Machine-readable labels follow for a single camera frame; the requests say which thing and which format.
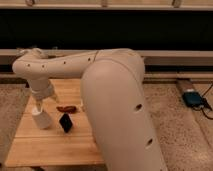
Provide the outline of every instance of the wooden tabletop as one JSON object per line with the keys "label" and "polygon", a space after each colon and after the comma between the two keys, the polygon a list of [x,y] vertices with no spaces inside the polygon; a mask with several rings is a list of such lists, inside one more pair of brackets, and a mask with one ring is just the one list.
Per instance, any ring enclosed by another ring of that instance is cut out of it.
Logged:
{"label": "wooden tabletop", "polygon": [[[39,130],[31,116],[35,101],[29,98],[23,117],[17,129],[5,165],[62,166],[103,164],[103,159],[92,137],[87,116],[81,110],[80,80],[51,80],[60,103],[52,99],[44,101],[44,109],[53,119],[49,129]],[[56,106],[76,105],[79,112],[70,115],[73,127],[64,133],[59,124],[62,113]]]}

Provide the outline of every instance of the black object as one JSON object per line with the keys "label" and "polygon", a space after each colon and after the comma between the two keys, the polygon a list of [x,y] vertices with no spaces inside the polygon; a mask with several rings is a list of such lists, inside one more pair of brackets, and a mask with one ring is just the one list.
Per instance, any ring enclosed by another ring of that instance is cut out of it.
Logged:
{"label": "black object", "polygon": [[7,8],[0,10],[0,48],[213,50],[212,20],[205,10]]}
{"label": "black object", "polygon": [[42,167],[39,167],[39,166],[30,167],[30,168],[33,169],[34,171],[45,171]]}
{"label": "black object", "polygon": [[25,84],[25,88],[30,88],[30,85],[29,85],[29,83],[28,83],[28,82],[26,82],[26,84]]}
{"label": "black object", "polygon": [[205,108],[210,109],[212,111],[212,107],[210,106],[210,104],[208,103],[206,98],[203,98],[203,105]]}
{"label": "black object", "polygon": [[64,129],[64,132],[65,133],[68,133],[69,130],[71,129],[72,127],[72,121],[69,117],[69,115],[67,113],[65,113],[61,119],[59,120],[59,123],[61,124],[62,128]]}
{"label": "black object", "polygon": [[188,107],[201,107],[204,105],[203,98],[196,91],[185,92],[182,97]]}

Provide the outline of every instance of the cable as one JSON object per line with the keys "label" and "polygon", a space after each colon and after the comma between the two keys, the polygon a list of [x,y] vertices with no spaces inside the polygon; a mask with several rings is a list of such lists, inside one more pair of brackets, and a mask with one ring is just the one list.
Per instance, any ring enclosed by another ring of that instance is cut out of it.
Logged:
{"label": "cable", "polygon": [[[212,89],[212,87],[213,87],[213,83],[212,83],[212,84],[210,85],[210,87],[203,93],[203,95],[202,95],[202,98],[203,98],[203,99],[204,99],[204,96]],[[204,111],[205,106],[193,107],[192,109],[195,110],[195,111],[202,111],[202,114],[203,114],[207,119],[213,120],[213,117],[208,116],[207,113]]]}
{"label": "cable", "polygon": [[202,97],[204,97],[213,87],[213,83],[210,85],[210,87],[203,93]]}
{"label": "cable", "polygon": [[213,117],[208,116],[207,113],[206,113],[203,109],[204,109],[204,108],[201,108],[201,111],[202,111],[203,115],[204,115],[207,119],[213,120]]}

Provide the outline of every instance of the floor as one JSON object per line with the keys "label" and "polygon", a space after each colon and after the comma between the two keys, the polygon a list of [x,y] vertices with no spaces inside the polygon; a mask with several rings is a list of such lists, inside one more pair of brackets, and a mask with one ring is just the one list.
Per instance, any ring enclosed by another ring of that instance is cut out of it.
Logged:
{"label": "floor", "polygon": [[[196,84],[202,94],[209,84]],[[169,171],[213,171],[213,121],[186,108],[175,84],[144,84]],[[0,162],[4,163],[29,91],[24,84],[0,84]],[[213,105],[213,90],[207,94]],[[104,166],[51,167],[47,171],[106,171]],[[1,171],[31,171],[30,168],[0,168]]]}

